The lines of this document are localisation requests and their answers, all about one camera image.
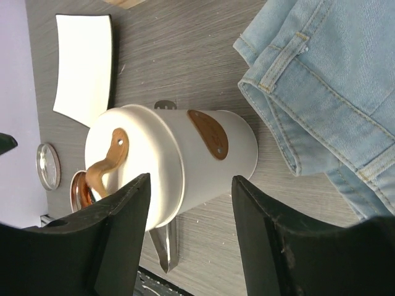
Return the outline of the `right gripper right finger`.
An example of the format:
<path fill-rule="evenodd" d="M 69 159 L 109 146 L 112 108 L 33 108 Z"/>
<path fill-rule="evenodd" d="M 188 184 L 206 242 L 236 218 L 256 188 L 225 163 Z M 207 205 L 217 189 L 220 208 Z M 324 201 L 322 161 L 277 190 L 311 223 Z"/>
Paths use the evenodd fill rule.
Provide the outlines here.
<path fill-rule="evenodd" d="M 393 295 L 394 218 L 342 228 L 235 176 L 231 197 L 249 295 Z"/>

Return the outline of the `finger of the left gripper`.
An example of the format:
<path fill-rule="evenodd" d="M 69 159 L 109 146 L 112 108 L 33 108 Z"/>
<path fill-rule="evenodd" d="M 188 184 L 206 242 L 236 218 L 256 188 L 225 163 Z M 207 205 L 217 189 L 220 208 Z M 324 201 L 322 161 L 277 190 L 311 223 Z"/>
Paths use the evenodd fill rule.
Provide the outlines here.
<path fill-rule="evenodd" d="M 11 135 L 0 133 L 0 155 L 14 149 L 18 142 Z"/>

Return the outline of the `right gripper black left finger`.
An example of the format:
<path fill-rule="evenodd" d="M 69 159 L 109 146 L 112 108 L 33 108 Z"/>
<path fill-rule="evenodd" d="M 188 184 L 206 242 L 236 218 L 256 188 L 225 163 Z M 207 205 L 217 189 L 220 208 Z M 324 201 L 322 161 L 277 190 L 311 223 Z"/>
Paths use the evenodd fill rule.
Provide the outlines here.
<path fill-rule="evenodd" d="M 151 199 L 145 173 L 48 225 L 1 226 L 2 295 L 132 295 Z"/>

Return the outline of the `metal lid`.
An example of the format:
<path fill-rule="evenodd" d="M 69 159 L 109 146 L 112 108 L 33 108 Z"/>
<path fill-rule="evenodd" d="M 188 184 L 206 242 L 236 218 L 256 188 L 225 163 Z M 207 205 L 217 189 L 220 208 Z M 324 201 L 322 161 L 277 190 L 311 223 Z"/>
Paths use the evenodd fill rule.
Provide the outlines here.
<path fill-rule="evenodd" d="M 59 187 L 60 161 L 55 148 L 48 142 L 40 144 L 37 148 L 36 169 L 45 190 L 54 191 Z"/>

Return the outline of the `pink metal bowl container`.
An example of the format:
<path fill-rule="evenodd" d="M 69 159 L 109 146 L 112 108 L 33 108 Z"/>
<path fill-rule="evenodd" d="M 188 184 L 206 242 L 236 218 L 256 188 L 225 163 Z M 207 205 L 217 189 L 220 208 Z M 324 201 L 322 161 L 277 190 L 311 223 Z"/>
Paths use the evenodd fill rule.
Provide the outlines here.
<path fill-rule="evenodd" d="M 72 212 L 77 212 L 89 207 L 96 201 L 91 188 L 86 182 L 86 171 L 78 171 L 74 174 L 70 183 L 70 205 Z"/>

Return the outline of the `food pieces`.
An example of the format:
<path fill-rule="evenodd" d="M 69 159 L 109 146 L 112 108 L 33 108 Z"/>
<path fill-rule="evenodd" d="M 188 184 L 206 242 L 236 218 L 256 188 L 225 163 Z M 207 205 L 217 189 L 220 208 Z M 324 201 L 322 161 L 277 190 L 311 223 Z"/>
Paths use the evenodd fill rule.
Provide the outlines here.
<path fill-rule="evenodd" d="M 93 204 L 90 187 L 86 183 L 85 178 L 80 178 L 78 181 L 78 199 L 81 208 L 88 207 Z"/>

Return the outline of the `metal tongs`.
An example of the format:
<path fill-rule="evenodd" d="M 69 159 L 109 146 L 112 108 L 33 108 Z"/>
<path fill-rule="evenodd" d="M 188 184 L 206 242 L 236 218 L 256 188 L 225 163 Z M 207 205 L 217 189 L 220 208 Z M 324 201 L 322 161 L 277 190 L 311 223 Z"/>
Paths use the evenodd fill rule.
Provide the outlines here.
<path fill-rule="evenodd" d="M 160 267 L 168 274 L 179 262 L 177 219 L 174 218 L 163 227 L 150 230 L 149 235 L 157 252 Z"/>

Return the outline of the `white lid with brown strap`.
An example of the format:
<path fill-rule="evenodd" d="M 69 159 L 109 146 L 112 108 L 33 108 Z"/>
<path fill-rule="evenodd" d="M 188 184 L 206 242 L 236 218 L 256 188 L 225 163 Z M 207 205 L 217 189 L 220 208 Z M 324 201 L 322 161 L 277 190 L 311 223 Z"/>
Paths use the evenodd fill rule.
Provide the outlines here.
<path fill-rule="evenodd" d="M 105 159 L 121 128 L 129 140 L 125 161 L 115 171 L 102 176 L 102 185 L 111 195 L 141 174 L 151 178 L 151 201 L 146 230 L 168 223 L 180 209 L 185 182 L 180 150 L 159 111 L 141 105 L 113 108 L 100 115 L 88 131 L 85 166 Z"/>

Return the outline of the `blue denim shorts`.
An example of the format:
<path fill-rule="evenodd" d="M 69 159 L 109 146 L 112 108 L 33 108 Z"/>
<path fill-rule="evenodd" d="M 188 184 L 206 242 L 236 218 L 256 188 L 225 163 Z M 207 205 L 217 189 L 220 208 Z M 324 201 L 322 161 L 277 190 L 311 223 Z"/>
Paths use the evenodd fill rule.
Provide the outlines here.
<path fill-rule="evenodd" d="M 233 46 L 292 174 L 323 173 L 362 220 L 394 215 L 394 2 L 267 1 Z"/>

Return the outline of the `tall white cylinder container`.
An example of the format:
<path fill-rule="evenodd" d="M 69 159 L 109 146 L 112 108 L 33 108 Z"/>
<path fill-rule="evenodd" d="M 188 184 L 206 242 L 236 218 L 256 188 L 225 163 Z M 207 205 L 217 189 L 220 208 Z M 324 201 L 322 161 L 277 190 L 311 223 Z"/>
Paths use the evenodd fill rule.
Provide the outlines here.
<path fill-rule="evenodd" d="M 236 175 L 257 165 L 256 137 L 239 115 L 224 111 L 156 110 L 159 151 L 151 171 L 150 210 L 162 221 L 230 191 Z"/>

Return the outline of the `white square plate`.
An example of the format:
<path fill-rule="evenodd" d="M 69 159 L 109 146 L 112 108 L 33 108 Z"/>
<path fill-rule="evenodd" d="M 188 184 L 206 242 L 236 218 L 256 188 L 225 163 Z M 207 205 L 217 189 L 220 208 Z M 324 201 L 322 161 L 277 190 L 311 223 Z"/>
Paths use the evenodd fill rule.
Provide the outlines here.
<path fill-rule="evenodd" d="M 110 15 L 56 15 L 59 63 L 53 111 L 90 127 L 107 110 L 114 64 Z"/>

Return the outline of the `wooden clothes rack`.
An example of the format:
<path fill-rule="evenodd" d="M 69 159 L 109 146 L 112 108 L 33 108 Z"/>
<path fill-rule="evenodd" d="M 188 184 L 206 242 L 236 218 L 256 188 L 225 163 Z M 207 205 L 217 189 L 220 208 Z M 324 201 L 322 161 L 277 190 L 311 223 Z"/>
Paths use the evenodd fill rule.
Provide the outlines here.
<path fill-rule="evenodd" d="M 121 7 L 122 9 L 131 9 L 144 1 L 145 0 L 104 0 L 104 2 L 113 6 Z"/>

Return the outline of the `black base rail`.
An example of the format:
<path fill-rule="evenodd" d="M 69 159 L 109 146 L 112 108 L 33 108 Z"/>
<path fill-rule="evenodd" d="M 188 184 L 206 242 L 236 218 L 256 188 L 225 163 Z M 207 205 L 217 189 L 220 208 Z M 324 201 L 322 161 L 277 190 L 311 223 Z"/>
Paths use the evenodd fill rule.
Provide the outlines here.
<path fill-rule="evenodd" d="M 141 266 L 138 268 L 133 295 L 193 296 L 191 293 Z"/>

